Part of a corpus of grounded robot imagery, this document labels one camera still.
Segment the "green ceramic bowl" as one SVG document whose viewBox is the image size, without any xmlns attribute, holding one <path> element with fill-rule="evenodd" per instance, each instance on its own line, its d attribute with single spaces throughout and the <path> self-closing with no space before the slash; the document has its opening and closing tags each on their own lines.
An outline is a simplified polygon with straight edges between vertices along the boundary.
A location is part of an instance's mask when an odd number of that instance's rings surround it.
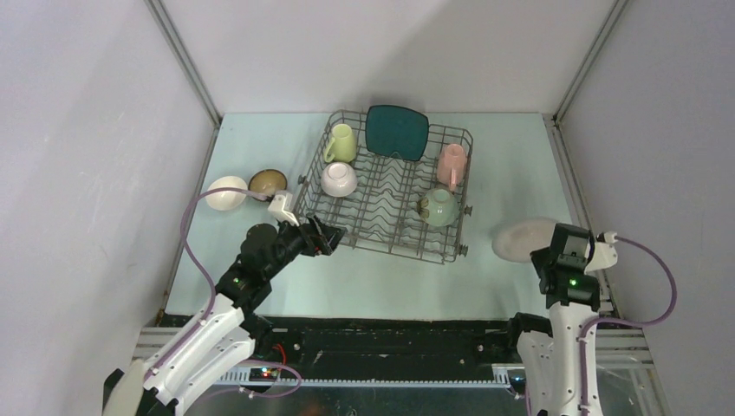
<svg viewBox="0 0 735 416">
<path fill-rule="evenodd" d="M 424 223 L 433 227 L 451 225 L 459 215 L 454 194 L 444 187 L 426 192 L 416 203 L 415 210 Z"/>
</svg>

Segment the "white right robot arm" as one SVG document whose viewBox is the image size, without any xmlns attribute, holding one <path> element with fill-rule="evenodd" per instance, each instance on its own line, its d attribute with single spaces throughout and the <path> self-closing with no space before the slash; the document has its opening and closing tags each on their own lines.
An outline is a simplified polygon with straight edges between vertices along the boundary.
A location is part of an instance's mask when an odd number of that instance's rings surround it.
<svg viewBox="0 0 735 416">
<path fill-rule="evenodd" d="M 549 246 L 530 260 L 545 299 L 545 317 L 518 312 L 508 321 L 507 356 L 524 365 L 524 396 L 533 415 L 600 415 L 595 330 L 601 289 L 586 268 L 595 253 L 591 231 L 557 224 Z"/>
</svg>

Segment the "small white bowl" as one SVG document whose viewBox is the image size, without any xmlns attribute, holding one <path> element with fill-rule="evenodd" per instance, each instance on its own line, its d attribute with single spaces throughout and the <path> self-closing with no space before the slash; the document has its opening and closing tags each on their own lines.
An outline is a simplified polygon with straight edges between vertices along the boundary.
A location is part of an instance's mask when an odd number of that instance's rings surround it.
<svg viewBox="0 0 735 416">
<path fill-rule="evenodd" d="M 331 197 L 347 197 L 356 190 L 357 185 L 354 168 L 347 163 L 333 162 L 322 171 L 321 188 Z"/>
</svg>

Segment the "light green mug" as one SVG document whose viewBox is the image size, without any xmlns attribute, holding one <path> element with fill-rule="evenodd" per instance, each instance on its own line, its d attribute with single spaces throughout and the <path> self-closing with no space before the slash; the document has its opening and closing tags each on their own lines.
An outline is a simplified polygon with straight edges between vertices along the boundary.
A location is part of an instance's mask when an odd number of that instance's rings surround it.
<svg viewBox="0 0 735 416">
<path fill-rule="evenodd" d="M 326 163 L 351 163 L 357 155 L 357 137 L 348 124 L 335 125 L 330 132 L 323 152 Z"/>
</svg>

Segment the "pink mug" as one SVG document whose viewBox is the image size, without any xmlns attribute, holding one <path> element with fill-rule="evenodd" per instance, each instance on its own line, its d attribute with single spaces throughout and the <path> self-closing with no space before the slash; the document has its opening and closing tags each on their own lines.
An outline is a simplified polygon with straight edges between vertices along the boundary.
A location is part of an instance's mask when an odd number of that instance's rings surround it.
<svg viewBox="0 0 735 416">
<path fill-rule="evenodd" d="M 467 154 L 460 144 L 450 144 L 443 148 L 437 165 L 437 180 L 450 192 L 456 192 L 465 176 Z"/>
</svg>

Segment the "teal square plate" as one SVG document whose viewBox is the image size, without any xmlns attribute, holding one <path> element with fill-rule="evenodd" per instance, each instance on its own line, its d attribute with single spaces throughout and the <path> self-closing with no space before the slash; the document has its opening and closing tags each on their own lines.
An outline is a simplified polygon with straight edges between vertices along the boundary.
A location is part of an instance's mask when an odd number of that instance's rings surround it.
<svg viewBox="0 0 735 416">
<path fill-rule="evenodd" d="M 372 106 L 365 125 L 367 150 L 388 158 L 419 161 L 426 150 L 429 126 L 425 114 L 410 108 Z"/>
</svg>

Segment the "large white plate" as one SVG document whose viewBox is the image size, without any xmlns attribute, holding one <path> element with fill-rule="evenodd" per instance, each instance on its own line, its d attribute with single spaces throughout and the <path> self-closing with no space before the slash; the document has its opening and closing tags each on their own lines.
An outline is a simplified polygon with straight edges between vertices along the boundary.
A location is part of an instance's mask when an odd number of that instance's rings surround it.
<svg viewBox="0 0 735 416">
<path fill-rule="evenodd" d="M 505 261 L 529 263 L 530 253 L 550 245 L 557 221 L 552 218 L 526 218 L 499 227 L 493 234 L 492 249 Z"/>
</svg>

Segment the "brown dotted bowl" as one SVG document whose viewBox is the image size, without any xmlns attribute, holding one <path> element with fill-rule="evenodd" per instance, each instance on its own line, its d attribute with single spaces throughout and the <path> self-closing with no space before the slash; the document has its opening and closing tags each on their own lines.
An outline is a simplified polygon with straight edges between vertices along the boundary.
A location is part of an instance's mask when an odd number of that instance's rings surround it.
<svg viewBox="0 0 735 416">
<path fill-rule="evenodd" d="M 251 177 L 248 187 L 253 192 L 273 196 L 276 192 L 287 189 L 288 180 L 277 169 L 264 169 Z"/>
</svg>

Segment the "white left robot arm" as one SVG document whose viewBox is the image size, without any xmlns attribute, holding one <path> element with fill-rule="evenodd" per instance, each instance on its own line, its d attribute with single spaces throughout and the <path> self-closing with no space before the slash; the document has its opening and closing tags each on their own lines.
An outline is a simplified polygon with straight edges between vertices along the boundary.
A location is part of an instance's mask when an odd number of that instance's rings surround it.
<svg viewBox="0 0 735 416">
<path fill-rule="evenodd" d="M 255 311 L 272 279 L 299 256 L 332 255 L 346 233 L 316 216 L 254 226 L 205 306 L 149 359 L 107 377 L 103 414 L 183 415 L 232 367 L 270 357 L 272 326 Z"/>
</svg>

